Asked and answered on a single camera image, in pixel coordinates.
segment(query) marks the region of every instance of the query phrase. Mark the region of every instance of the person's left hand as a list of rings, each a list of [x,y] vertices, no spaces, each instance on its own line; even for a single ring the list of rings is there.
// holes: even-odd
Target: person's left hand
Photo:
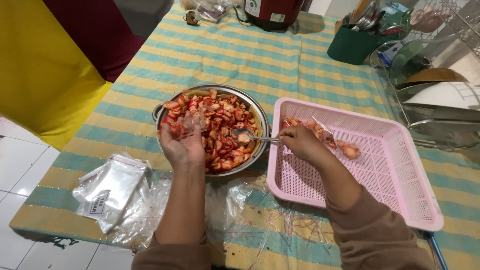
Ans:
[[[162,124],[160,143],[174,172],[188,172],[190,169],[201,169],[204,172],[205,150],[199,125],[195,125],[193,135],[175,141],[171,136],[170,125]]]

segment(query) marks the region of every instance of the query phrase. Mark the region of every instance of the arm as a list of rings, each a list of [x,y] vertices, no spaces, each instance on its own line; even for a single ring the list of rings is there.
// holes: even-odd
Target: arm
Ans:
[[[402,216],[378,202],[306,127],[278,136],[322,177],[344,269],[435,269]]]
[[[211,267],[211,251],[205,231],[205,151],[199,127],[179,142],[164,125],[162,149],[173,169],[173,181],[163,217],[150,246],[139,252],[132,270]]]

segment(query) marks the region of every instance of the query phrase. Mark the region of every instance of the floor tile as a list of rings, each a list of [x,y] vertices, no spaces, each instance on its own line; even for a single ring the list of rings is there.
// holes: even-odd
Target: floor tile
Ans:
[[[10,192],[30,196],[59,154],[55,148],[48,147]]]
[[[15,126],[8,134],[7,137],[24,140],[31,143],[47,145],[42,140],[40,140],[37,136],[31,134],[28,130],[22,128],[21,126]]]
[[[0,140],[0,190],[10,191],[45,149],[45,145],[9,137]]]
[[[12,121],[8,120],[7,118],[5,118],[3,116],[0,116],[0,121],[13,123]]]
[[[36,242],[17,270],[85,270],[92,260],[98,244],[79,241],[68,245],[70,240],[62,240],[65,249],[53,243]]]
[[[0,202],[0,267],[17,269],[34,243],[14,233],[8,226],[25,200],[24,196],[8,194]]]
[[[0,135],[6,136],[15,126],[14,123],[0,121]]]
[[[8,194],[7,192],[0,190],[0,202],[3,200],[3,198],[5,198],[7,194]]]
[[[133,253],[129,249],[100,245],[87,270],[130,270],[132,260]]]

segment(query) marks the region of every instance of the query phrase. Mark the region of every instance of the striped tablecloth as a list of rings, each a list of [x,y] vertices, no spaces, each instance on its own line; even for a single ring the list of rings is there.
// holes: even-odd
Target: striped tablecloth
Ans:
[[[272,121],[275,101],[291,97],[379,117],[388,117],[370,68],[330,59],[326,51],[335,20],[301,12],[286,33],[268,33],[240,24],[232,13],[218,25],[188,26],[175,4],[132,59],[10,226],[98,243],[109,242],[94,220],[75,214],[71,190],[77,179],[104,163],[111,153],[128,151],[157,170],[170,166],[160,154],[151,111],[188,86],[218,83],[240,88],[260,102]],[[435,234],[451,269],[480,265],[480,165],[473,157],[419,148],[423,166],[444,214]],[[239,269],[338,269],[339,248],[320,209],[290,207],[285,219],[265,187],[265,160],[240,177],[256,179],[259,190],[243,211],[251,232],[238,237],[216,264]],[[313,214],[304,217],[303,212]],[[424,240],[419,245],[430,250]]]

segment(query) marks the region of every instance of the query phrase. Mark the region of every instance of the pink plastic basket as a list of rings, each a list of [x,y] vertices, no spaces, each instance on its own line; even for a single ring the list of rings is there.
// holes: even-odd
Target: pink plastic basket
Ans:
[[[334,133],[335,140],[357,144],[361,155],[355,160],[341,151],[331,151],[379,202],[401,214],[408,226],[431,232],[443,227],[443,215],[404,126],[383,118],[280,98],[275,103],[272,135],[279,132],[286,116],[302,121],[313,116]],[[281,143],[270,147],[267,184],[280,199],[325,208],[319,173]]]

